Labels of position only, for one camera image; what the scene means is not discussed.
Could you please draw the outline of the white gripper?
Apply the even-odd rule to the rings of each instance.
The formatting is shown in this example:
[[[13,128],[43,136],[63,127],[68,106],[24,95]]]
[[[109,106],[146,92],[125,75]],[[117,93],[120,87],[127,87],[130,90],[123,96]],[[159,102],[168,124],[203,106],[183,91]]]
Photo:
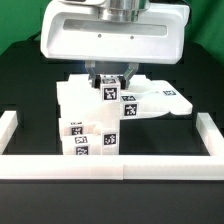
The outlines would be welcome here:
[[[129,87],[138,63],[180,60],[189,6],[147,3],[144,9],[115,12],[106,0],[52,0],[43,19],[42,53],[47,58],[85,60],[93,88],[101,82],[95,61],[134,62],[119,76],[122,90]]]

